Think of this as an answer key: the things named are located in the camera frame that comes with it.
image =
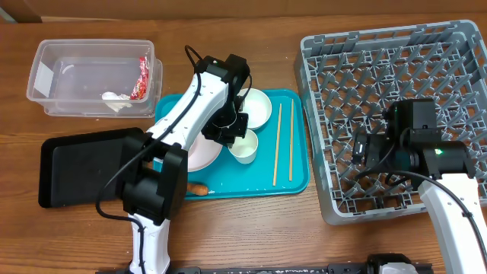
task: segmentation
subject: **blue tray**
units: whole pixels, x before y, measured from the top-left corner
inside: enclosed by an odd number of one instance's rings
[[[267,123],[255,130],[259,138],[257,156],[251,164],[240,164],[223,147],[220,155],[208,167],[190,172],[189,182],[204,183],[207,196],[186,194],[186,199],[222,199],[237,197],[296,194],[303,191],[310,182],[310,167],[307,158],[306,134],[299,96],[287,89],[264,91],[272,103],[272,114]],[[163,97],[156,108],[155,119],[166,116],[181,95]],[[289,142],[291,125],[291,99],[294,99],[294,144],[293,177],[289,181]],[[279,143],[279,162],[276,185],[272,186],[275,160],[275,138],[279,104],[282,104],[281,140]],[[161,164],[154,162],[154,169],[161,170]]]

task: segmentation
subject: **red wrapper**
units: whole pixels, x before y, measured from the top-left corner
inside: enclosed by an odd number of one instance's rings
[[[147,61],[147,57],[140,58],[140,70],[141,74],[138,77],[132,94],[130,94],[130,100],[142,99],[147,92],[147,84],[149,82],[149,62]]]

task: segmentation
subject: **gray dish rack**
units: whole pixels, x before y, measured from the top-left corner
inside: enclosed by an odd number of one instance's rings
[[[469,147],[487,204],[487,50],[472,21],[305,37],[294,64],[310,129],[323,219],[332,225],[425,212],[409,181],[386,174],[352,178],[353,136],[384,132],[381,111],[395,100],[432,97],[443,140]]]

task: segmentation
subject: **clear plastic container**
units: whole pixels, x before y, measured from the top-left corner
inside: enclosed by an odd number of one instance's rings
[[[103,100],[111,91],[130,96],[147,57],[149,79],[140,100]],[[44,40],[30,70],[27,98],[51,116],[153,117],[161,96],[162,64],[147,40]],[[131,104],[118,112],[107,103]]]

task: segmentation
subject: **wooden table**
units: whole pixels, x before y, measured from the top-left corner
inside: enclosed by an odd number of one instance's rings
[[[44,39],[147,39],[164,64],[163,94],[182,93],[193,69],[185,44],[202,55],[249,62],[256,88],[296,90],[293,61],[312,34],[456,19],[487,35],[487,14],[417,14],[318,18],[118,21],[0,26],[0,272],[90,273],[122,268],[132,257],[125,222],[101,218],[93,205],[42,209],[37,204],[40,146],[47,138],[138,126],[152,119],[51,117],[26,96],[30,67]],[[108,212],[124,214],[121,202]],[[170,256],[177,266],[322,266],[362,262],[370,253],[404,253],[444,265],[428,215],[332,226],[321,218],[313,177],[295,196],[186,202],[171,222]]]

